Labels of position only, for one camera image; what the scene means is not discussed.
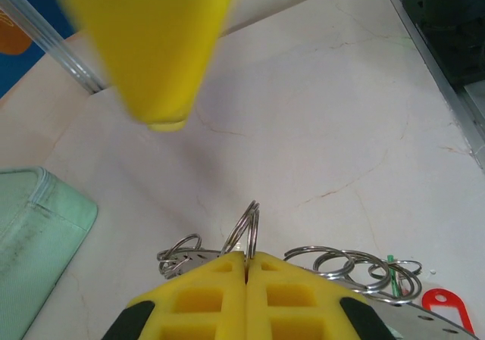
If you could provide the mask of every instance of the yellow foam pad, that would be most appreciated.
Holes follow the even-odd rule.
[[[340,299],[365,303],[363,296],[265,253],[256,254],[248,278],[248,340],[360,339]]]
[[[181,128],[230,0],[62,0],[92,37],[131,115]]]
[[[233,252],[133,299],[155,304],[139,340],[359,340],[340,305],[365,298],[265,253]]]
[[[139,340],[246,340],[245,276],[229,253],[133,299],[155,303]]]

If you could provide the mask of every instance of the key ring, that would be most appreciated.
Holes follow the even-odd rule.
[[[255,257],[256,254],[256,242],[258,241],[258,225],[259,225],[259,209],[251,215],[249,221],[248,231],[248,248],[246,249],[246,266],[249,265],[249,260]]]
[[[346,258],[347,261],[345,262],[345,264],[343,265],[342,268],[340,268],[339,270],[334,270],[333,272],[319,272],[318,267],[320,265],[318,265],[317,269],[315,269],[315,265],[314,265],[312,272],[315,272],[319,276],[322,276],[322,277],[327,278],[327,279],[337,279],[337,278],[342,278],[342,277],[348,275],[350,272],[353,271],[353,269],[355,267],[355,263],[354,263],[353,258],[350,255],[348,255],[344,251],[340,251],[340,250],[335,249],[335,248],[324,247],[324,246],[320,246],[320,245],[310,245],[310,246],[307,246],[307,247],[294,248],[291,251],[288,251],[287,253],[285,253],[283,255],[283,260],[288,261],[289,259],[296,257],[297,255],[306,254],[306,253],[316,253],[316,252],[319,252],[319,251],[324,252],[324,254],[322,254],[320,257],[323,257],[326,254],[329,254],[329,255],[335,254],[336,256],[338,255],[338,257]]]
[[[363,290],[359,289],[358,290],[359,293],[370,294],[370,293],[378,292],[381,289],[384,289],[389,285],[390,280],[391,280],[390,270],[389,270],[389,267],[382,260],[375,257],[374,255],[364,253],[364,252],[361,252],[361,251],[342,250],[341,252],[349,255],[353,259],[355,265],[356,264],[373,264],[374,266],[376,266],[376,268],[383,268],[384,271],[386,272],[386,275],[382,276],[382,278],[378,282],[372,283],[370,285],[363,285],[364,289]],[[338,257],[342,257],[342,255],[339,254],[339,253],[322,254],[320,257],[318,257],[315,260],[315,262],[313,264],[313,270],[316,271],[316,272],[319,272],[320,267],[325,262],[327,262],[328,260],[338,258]],[[350,277],[350,272],[345,273],[345,274],[339,276],[338,278],[339,279],[345,278],[345,279],[349,280],[350,282],[355,282],[352,279],[352,277]]]
[[[166,279],[171,279],[218,257],[220,257],[219,251],[204,248],[180,248],[171,254],[167,260],[168,265],[165,266],[166,263],[161,262],[158,270]]]
[[[383,294],[382,297],[377,296],[377,294],[370,295],[369,297],[376,301],[386,302],[388,304],[407,304],[416,299],[423,291],[423,285],[421,284],[418,276],[415,275],[412,271],[399,266],[399,264],[389,264],[389,267],[395,270],[397,273],[400,273],[408,282],[409,293],[407,295],[400,296],[399,298],[390,296],[388,294]]]
[[[187,242],[190,242],[193,239],[197,239],[196,245],[194,245],[193,247],[181,248],[182,245],[184,245]],[[159,251],[157,253],[157,260],[159,262],[162,262],[162,263],[167,263],[167,259],[175,251],[177,251],[177,249],[200,249],[201,246],[202,246],[202,238],[201,238],[201,236],[199,234],[197,234],[197,233],[190,234],[189,236],[186,236],[186,237],[182,238],[181,240],[179,240],[177,243],[175,243],[175,245],[172,248],[167,249],[166,251]]]
[[[421,274],[421,271],[423,270],[423,265],[418,262],[417,260],[393,260],[392,262],[387,262],[387,264],[414,264],[416,266],[418,266],[417,269],[415,270],[412,270],[411,272],[413,274],[415,274],[416,276],[419,276]],[[382,275],[381,274],[376,274],[374,273],[375,270],[377,270],[378,267],[376,266],[370,266],[369,269],[368,269],[368,272],[369,272],[369,275],[375,279],[381,279],[382,278]]]
[[[244,214],[241,216],[239,221],[236,223],[236,226],[234,227],[234,229],[231,230],[229,236],[227,237],[227,240],[222,246],[221,255],[229,253],[234,249],[234,247],[236,246],[236,244],[238,243],[238,241],[241,239],[244,232],[248,228],[251,218],[253,216],[253,212],[256,211],[258,208],[259,208],[259,203],[253,200],[252,203],[248,206],[248,208],[244,212]]]

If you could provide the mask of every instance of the metal bar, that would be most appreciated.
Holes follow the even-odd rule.
[[[466,85],[465,91],[469,95],[472,105],[477,109],[475,116],[482,127],[485,138],[485,80]]]
[[[89,93],[105,89],[101,79],[70,50],[62,36],[27,0],[0,0],[0,8]]]
[[[421,54],[428,70],[433,76],[438,88],[448,102],[452,109],[456,120],[465,134],[468,144],[471,146],[471,151],[482,169],[485,170],[485,141],[483,139],[483,131],[480,125],[477,124],[474,116],[474,109],[469,105],[470,99],[465,89],[454,90],[449,85],[438,63],[434,60],[433,55],[426,46],[426,42],[421,37],[416,26],[412,23],[408,14],[404,10],[401,0],[390,0],[396,9],[397,14],[401,18],[402,23],[407,29],[410,37],[416,45],[416,48]]]

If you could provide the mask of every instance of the mint green pouch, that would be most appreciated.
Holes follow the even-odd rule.
[[[23,337],[97,213],[41,167],[0,170],[1,340]]]

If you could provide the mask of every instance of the tabletop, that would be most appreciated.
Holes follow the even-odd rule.
[[[43,165],[99,216],[26,340],[101,338],[164,282],[158,251],[192,232],[220,248],[252,199],[259,251],[420,260],[485,335],[485,176],[389,0],[308,0],[224,37],[178,133],[114,89],[85,98]]]

